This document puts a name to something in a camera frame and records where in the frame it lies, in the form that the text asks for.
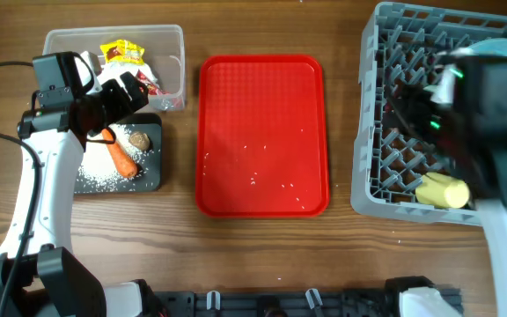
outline yellow snack bag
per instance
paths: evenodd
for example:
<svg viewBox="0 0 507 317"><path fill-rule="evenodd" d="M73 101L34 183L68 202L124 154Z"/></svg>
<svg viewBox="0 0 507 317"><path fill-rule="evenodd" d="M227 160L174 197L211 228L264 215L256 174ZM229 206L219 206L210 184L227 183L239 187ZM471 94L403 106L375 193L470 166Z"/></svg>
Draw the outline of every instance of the yellow snack bag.
<svg viewBox="0 0 507 317"><path fill-rule="evenodd" d="M144 48L137 46L131 41L117 40L103 44L100 47L103 55L105 55L105 63L122 62L144 65L144 60L142 59Z"/></svg>

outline carrot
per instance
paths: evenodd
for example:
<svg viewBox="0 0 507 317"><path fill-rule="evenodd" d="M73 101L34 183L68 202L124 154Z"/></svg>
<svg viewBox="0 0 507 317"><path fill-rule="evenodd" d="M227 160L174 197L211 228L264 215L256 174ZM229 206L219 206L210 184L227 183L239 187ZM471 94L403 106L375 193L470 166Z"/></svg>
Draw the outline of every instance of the carrot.
<svg viewBox="0 0 507 317"><path fill-rule="evenodd" d="M113 141L113 135L107 130L103 129L101 131L101 135L103 139L106 141ZM125 153L118 142L114 144L107 144L107 149L109 153L111 153L111 158L113 158L114 166L119 174L124 178L131 178L136 176L138 173L138 166L136 163L130 158L130 156Z"/></svg>

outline red plastic tray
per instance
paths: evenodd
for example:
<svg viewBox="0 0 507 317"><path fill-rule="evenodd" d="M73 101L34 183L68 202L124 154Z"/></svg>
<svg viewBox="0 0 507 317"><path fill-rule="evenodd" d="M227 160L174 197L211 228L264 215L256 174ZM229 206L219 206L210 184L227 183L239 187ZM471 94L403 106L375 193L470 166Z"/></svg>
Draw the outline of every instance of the red plastic tray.
<svg viewBox="0 0 507 317"><path fill-rule="evenodd" d="M195 199L212 217L311 217L328 205L322 68L228 55L201 69Z"/></svg>

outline wooden table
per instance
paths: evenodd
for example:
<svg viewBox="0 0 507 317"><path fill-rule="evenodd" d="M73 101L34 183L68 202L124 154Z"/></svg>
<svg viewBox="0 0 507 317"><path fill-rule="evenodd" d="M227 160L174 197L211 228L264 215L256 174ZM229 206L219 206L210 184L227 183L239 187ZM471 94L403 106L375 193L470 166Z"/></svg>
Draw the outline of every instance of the wooden table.
<svg viewBox="0 0 507 317"><path fill-rule="evenodd" d="M65 5L0 1L0 61L31 60L42 52L46 34L58 28L178 24L185 34L187 109L162 114L164 185L151 194L75 199L75 254L103 284L144 278L157 291L339 290L425 275L461 288L468 314L496 315L481 228L364 217L349 205L361 95L359 45L375 2L60 2ZM507 15L507 1L421 2ZM332 199L312 219L213 220L195 206L199 69L212 55L266 53L312 55L324 69ZM1 132L16 134L35 87L32 70L0 70ZM10 224L20 167L18 146L0 141L0 244Z"/></svg>

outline gray dish rack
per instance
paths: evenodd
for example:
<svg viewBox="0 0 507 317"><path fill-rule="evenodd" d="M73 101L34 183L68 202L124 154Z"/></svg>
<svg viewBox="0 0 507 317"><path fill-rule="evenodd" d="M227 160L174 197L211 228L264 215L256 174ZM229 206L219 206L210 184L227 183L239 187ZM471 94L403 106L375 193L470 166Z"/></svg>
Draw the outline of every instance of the gray dish rack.
<svg viewBox="0 0 507 317"><path fill-rule="evenodd" d="M507 38L507 17L433 7L380 3L363 31L359 61L361 113L354 149L351 205L360 214L420 223L480 225L476 211L417 202L422 174L443 168L415 139L383 129L384 85L435 85L433 49L465 48Z"/></svg>

